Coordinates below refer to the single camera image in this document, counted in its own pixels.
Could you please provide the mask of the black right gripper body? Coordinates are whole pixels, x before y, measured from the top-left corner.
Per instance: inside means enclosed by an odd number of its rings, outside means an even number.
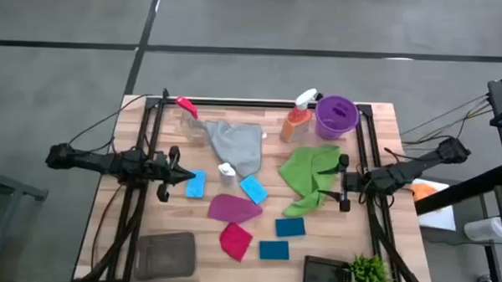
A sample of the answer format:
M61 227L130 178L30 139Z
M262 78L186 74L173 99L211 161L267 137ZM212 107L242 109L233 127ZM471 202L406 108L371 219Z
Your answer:
M367 200L366 190L368 185L368 180L364 178L359 171L347 171L349 165L349 156L342 153L338 158L337 165L341 175L341 191L338 194L337 202L339 203L340 211L346 213L351 210L351 200L349 198L349 194L351 192L357 192L359 194L358 203L364 204Z

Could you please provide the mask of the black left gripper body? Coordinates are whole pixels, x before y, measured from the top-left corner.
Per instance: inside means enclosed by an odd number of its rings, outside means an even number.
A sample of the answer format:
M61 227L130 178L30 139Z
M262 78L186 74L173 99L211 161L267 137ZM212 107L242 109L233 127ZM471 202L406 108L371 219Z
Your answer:
M177 146L171 146L168 153L159 151L156 154L153 163L152 178L156 181L161 181L156 195L162 203L166 203L170 197L167 187L169 185L176 185L180 182L180 174L178 171L179 159L180 149Z

